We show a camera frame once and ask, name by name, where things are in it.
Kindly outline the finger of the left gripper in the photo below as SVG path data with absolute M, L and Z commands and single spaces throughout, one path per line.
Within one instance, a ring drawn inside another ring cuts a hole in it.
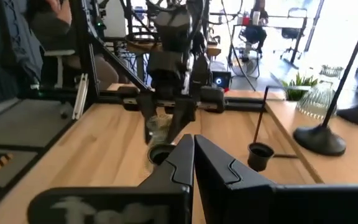
M 153 93 L 140 93 L 139 94 L 139 109 L 144 117 L 144 136 L 145 143 L 148 144 L 150 141 L 149 129 L 147 127 L 148 120 L 155 116 L 156 113 L 156 104 L 153 97 Z
M 192 98 L 177 98 L 173 117 L 166 137 L 166 143 L 174 141 L 176 136 L 190 122 L 195 120 L 196 102 Z

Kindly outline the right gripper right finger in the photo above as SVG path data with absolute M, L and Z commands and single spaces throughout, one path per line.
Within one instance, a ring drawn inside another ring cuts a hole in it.
M 358 185 L 282 185 L 202 135 L 195 172 L 207 224 L 358 224 Z

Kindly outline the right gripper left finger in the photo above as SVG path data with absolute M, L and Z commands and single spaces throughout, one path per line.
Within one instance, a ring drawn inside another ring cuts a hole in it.
M 137 187 L 58 187 L 35 196 L 29 224 L 191 224 L 195 143 L 185 134 Z

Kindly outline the clear ribbed glass candle holder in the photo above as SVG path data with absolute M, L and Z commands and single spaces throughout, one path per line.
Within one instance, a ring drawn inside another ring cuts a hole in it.
M 317 83 L 312 84 L 311 89 L 298 101 L 297 110 L 314 119 L 324 119 L 336 92 L 334 84 L 340 79 L 343 70 L 342 67 L 322 65 Z
M 146 127 L 150 134 L 149 148 L 167 143 L 171 122 L 172 116 L 169 114 L 158 114 L 146 121 Z

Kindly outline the medium black candlestick holder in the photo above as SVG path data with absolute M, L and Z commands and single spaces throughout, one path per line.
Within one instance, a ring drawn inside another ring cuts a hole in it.
M 158 144 L 148 150 L 148 158 L 151 164 L 159 166 L 176 148 L 174 144 Z

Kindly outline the short black candlestick holder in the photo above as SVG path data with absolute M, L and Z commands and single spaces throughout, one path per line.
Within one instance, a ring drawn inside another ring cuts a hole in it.
M 263 143 L 253 142 L 249 144 L 249 156 L 247 163 L 249 167 L 256 172 L 261 172 L 266 169 L 268 161 L 273 157 L 273 149 Z

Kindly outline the round wooden side table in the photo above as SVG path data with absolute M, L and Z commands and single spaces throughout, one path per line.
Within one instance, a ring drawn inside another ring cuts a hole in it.
M 130 32 L 124 37 L 127 51 L 135 55 L 136 71 L 138 75 L 144 75 L 144 55 L 162 49 L 160 38 L 156 33 L 139 31 Z

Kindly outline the small black screen device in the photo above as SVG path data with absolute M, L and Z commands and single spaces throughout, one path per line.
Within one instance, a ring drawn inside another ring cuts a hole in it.
M 221 88 L 228 90 L 231 83 L 231 72 L 212 71 L 213 83 Z

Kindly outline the white plastic strip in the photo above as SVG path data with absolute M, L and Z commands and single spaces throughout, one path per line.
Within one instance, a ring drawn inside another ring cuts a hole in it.
M 82 73 L 80 77 L 80 83 L 78 85 L 78 91 L 77 91 L 75 105 L 73 108 L 73 114 L 71 117 L 72 119 L 78 120 L 83 115 L 86 96 L 88 92 L 88 83 L 89 83 L 88 74 Z

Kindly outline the person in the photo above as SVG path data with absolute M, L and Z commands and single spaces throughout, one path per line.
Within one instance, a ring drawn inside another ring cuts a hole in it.
M 258 24 L 254 25 L 254 12 L 259 12 Z M 265 0 L 255 0 L 253 8 L 250 10 L 250 25 L 245 28 L 243 36 L 249 41 L 258 43 L 256 48 L 257 52 L 262 56 L 262 47 L 267 38 L 266 31 L 262 28 L 262 25 L 267 25 L 269 23 L 269 15 L 265 10 Z
M 63 86 L 57 83 L 57 58 L 48 50 L 69 50 L 65 42 L 43 46 L 25 16 L 27 0 L 0 0 L 0 102 L 11 98 L 74 102 L 82 73 L 77 55 L 63 56 Z M 88 74 L 86 101 L 119 82 L 113 62 L 93 46 L 96 76 Z

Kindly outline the white stool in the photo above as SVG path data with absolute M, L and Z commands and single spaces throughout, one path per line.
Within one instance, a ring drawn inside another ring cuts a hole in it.
M 45 51 L 44 56 L 46 57 L 56 57 L 57 58 L 57 83 L 55 88 L 61 88 L 63 86 L 63 56 L 73 55 L 74 50 L 48 50 Z

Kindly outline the artificial plant in white pot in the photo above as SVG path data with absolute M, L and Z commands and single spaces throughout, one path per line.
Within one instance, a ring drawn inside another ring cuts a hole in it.
M 296 74 L 296 77 L 289 82 L 281 81 L 284 87 L 294 87 L 294 86 L 315 86 L 318 83 L 318 79 L 313 76 L 302 77 L 299 73 Z M 299 101 L 302 96 L 306 93 L 303 90 L 284 90 L 287 101 Z

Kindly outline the person's hand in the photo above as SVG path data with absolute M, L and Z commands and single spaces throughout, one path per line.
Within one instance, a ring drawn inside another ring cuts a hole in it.
M 46 1 L 49 3 L 50 7 L 52 8 L 52 11 L 57 15 L 58 19 L 63 22 L 66 22 L 68 25 L 71 24 L 72 14 L 69 0 L 63 0 L 63 2 L 60 2 L 60 0 Z

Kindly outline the black office chair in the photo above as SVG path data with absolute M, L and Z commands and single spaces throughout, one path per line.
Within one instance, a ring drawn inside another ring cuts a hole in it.
M 291 7 L 287 12 L 288 18 L 302 19 L 300 28 L 284 27 L 282 28 L 281 35 L 284 39 L 291 40 L 291 46 L 285 49 L 280 55 L 280 59 L 291 65 L 293 68 L 298 69 L 294 64 L 295 59 L 300 59 L 302 52 L 299 51 L 299 44 L 301 38 L 304 36 L 304 30 L 308 20 L 308 10 L 304 7 Z

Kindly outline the black aluminium frame rails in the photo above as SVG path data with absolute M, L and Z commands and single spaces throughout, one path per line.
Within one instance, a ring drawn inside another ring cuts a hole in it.
M 27 0 L 25 16 L 30 28 L 43 46 L 65 42 L 69 48 L 75 51 L 80 59 L 80 68 L 87 74 L 96 76 L 96 62 L 94 60 L 93 46 L 109 57 L 113 62 L 119 63 L 119 59 L 111 53 L 99 38 L 91 23 L 87 0 L 69 0 L 72 21 L 68 25 L 57 18 L 46 0 Z M 125 70 L 123 74 L 138 90 L 149 90 L 144 82 Z M 229 110 L 261 110 L 263 101 L 255 98 L 230 98 L 224 96 L 226 107 Z

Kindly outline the wooden shelf riser black frame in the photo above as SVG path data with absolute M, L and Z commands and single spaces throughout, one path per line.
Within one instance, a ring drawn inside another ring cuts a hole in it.
M 319 184 L 358 184 L 358 125 L 337 116 L 329 120 L 331 131 L 343 138 L 345 153 L 341 156 L 322 156 L 300 146 L 293 138 L 299 127 L 315 127 L 322 121 L 300 113 L 296 104 L 284 101 L 278 93 L 269 92 L 265 108 L 276 127 L 288 141 L 313 180 Z

